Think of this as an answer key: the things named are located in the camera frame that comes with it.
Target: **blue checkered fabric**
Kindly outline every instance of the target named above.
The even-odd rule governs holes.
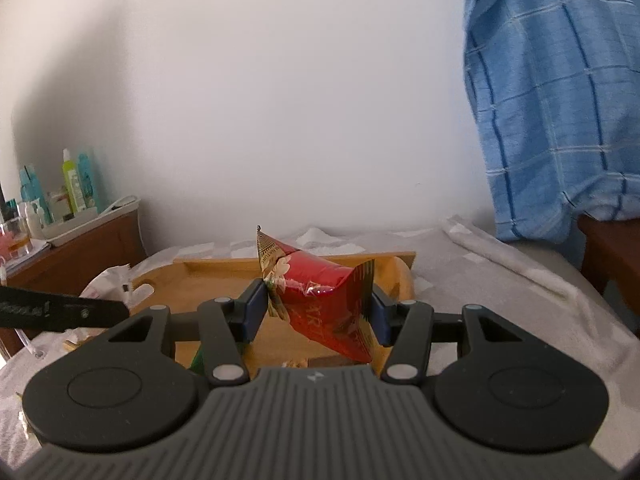
[[[466,0],[465,82],[497,237],[640,217],[640,0]]]

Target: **yellow-green bottle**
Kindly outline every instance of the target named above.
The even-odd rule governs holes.
[[[71,211],[77,213],[84,211],[84,196],[82,195],[82,186],[80,186],[80,178],[78,177],[78,168],[71,159],[71,153],[67,148],[62,151],[64,162],[62,163],[62,173],[65,175],[66,192],[69,193],[69,202],[71,202]]]

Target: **red wrapper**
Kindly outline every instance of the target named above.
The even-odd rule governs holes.
[[[288,319],[296,332],[354,361],[371,361],[371,328],[362,314],[371,298],[373,260],[353,269],[341,266],[259,228],[258,257],[271,316]]]

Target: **white wall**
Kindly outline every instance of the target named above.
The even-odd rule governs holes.
[[[462,5],[0,0],[0,182],[91,147],[153,248],[486,219]]]

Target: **clear cup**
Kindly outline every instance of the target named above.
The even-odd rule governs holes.
[[[29,227],[24,218],[16,217],[0,225],[2,236],[8,238],[8,251],[11,258],[20,258],[33,251]]]

